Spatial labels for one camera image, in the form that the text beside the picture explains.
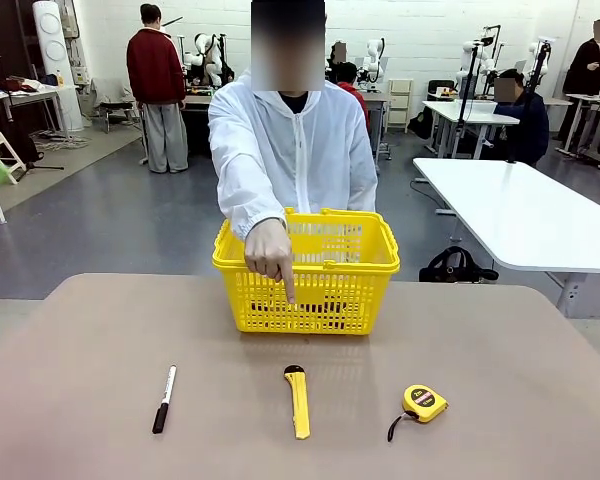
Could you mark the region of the person's right hand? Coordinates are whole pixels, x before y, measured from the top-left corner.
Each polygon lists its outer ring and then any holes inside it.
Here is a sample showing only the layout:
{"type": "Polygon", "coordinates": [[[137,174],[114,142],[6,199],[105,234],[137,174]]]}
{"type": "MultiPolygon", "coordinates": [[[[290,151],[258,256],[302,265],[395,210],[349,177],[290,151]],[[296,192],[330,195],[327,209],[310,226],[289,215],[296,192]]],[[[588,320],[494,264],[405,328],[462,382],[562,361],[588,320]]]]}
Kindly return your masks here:
{"type": "Polygon", "coordinates": [[[256,224],[245,239],[248,269],[284,284],[287,302],[295,302],[291,240],[280,219],[268,218],[256,224]]]}

